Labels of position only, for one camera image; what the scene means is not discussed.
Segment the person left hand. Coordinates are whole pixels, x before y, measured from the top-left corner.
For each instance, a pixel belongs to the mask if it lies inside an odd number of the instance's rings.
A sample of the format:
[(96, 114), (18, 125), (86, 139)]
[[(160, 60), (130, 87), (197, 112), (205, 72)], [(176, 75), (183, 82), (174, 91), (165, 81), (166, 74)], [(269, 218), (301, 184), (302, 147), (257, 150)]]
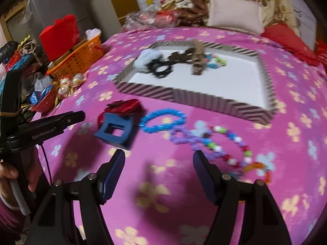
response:
[[(30, 192), (36, 191), (39, 178), (43, 173), (43, 169), (40, 165), (38, 158), (38, 149), (36, 147), (29, 148), (22, 151), (30, 160), (25, 170), (25, 175), (28, 182), (28, 189)], [(10, 185), (10, 180), (17, 179), (19, 176), (18, 170), (12, 165), (1, 162), (1, 194), (3, 199), (9, 206), (18, 207), (18, 203), (13, 195), (13, 191)]]

